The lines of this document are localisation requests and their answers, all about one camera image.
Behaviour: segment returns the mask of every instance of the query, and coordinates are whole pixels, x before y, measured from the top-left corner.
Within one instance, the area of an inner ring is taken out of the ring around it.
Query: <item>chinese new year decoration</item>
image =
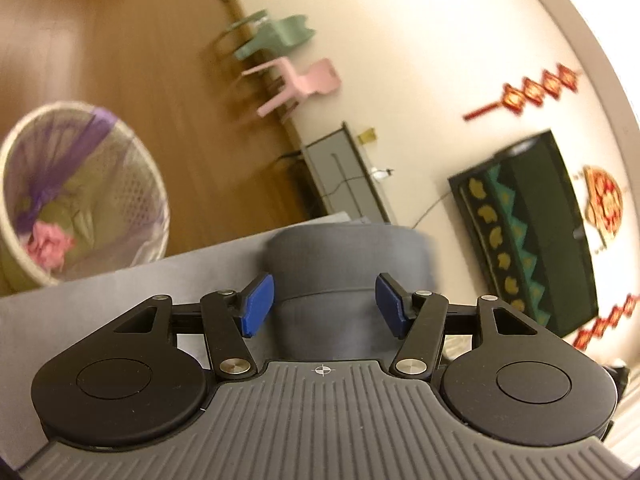
[[[558,63],[558,74],[552,74],[549,70],[542,71],[542,79],[540,83],[533,81],[528,77],[522,79],[522,88],[515,88],[508,83],[502,87],[502,97],[495,103],[488,104],[478,110],[463,116],[465,121],[475,119],[496,108],[508,108],[516,115],[520,115],[524,110],[527,101],[537,107],[543,105],[545,95],[549,94],[558,100],[562,91],[562,87],[566,87],[572,92],[578,91],[578,72],[565,67]]]
[[[589,191],[587,222],[598,230],[603,245],[608,247],[622,223],[622,192],[615,179],[602,168],[586,166],[584,179]]]
[[[586,350],[589,341],[594,337],[600,339],[608,328],[615,328],[622,316],[631,317],[636,308],[636,304],[640,301],[640,296],[627,294],[624,306],[615,305],[609,317],[597,317],[590,329],[583,329],[578,332],[574,340],[574,348],[578,350]]]

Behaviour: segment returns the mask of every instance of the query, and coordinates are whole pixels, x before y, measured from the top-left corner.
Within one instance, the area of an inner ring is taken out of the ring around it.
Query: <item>green chair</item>
[[[228,34],[247,23],[253,23],[256,31],[253,38],[238,48],[234,55],[243,60],[258,50],[268,50],[274,58],[286,56],[297,46],[305,43],[316,32],[305,25],[306,16],[296,14],[282,20],[271,20],[265,9],[255,12],[244,20],[232,23],[226,28]]]

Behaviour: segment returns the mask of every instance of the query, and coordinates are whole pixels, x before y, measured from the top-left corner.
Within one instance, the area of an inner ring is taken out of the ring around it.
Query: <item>green triangle pattern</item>
[[[498,202],[500,203],[500,206],[509,221],[509,227],[511,229],[511,233],[513,234],[513,238],[518,250],[518,257],[522,264],[525,278],[527,280],[527,288],[529,289],[529,295],[531,298],[531,309],[533,310],[533,316],[538,324],[546,326],[546,324],[549,322],[549,319],[551,318],[551,314],[538,308],[540,300],[542,299],[542,295],[545,293],[545,287],[535,280],[531,279],[533,271],[536,268],[536,263],[538,262],[538,257],[522,248],[525,237],[527,236],[528,226],[523,221],[518,220],[513,216],[513,203],[516,193],[513,189],[498,182],[498,176],[500,175],[500,164],[496,164],[495,166],[490,167],[487,173],[489,175],[489,180],[494,186],[494,191],[498,197]]]

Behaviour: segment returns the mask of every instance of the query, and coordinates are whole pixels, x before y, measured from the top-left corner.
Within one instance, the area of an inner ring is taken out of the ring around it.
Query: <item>wooden floor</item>
[[[279,155],[292,150],[257,82],[234,83],[218,0],[0,0],[0,135],[46,102],[112,110],[155,158],[168,254],[303,221]]]

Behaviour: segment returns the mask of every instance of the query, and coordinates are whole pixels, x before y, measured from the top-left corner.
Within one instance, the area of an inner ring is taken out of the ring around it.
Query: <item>pink chair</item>
[[[283,105],[289,99],[296,100],[295,107],[297,104],[305,101],[310,95],[316,93],[329,94],[340,88],[340,77],[336,73],[331,60],[327,58],[313,63],[313,65],[309,67],[309,70],[303,75],[296,73],[296,69],[288,57],[279,57],[262,65],[254,66],[242,72],[242,75],[245,76],[260,72],[272,66],[277,67],[280,71],[280,76],[284,81],[284,88],[282,88],[278,95],[258,108],[258,115],[260,115],[260,117],[264,117],[266,114],[273,112],[278,106]]]

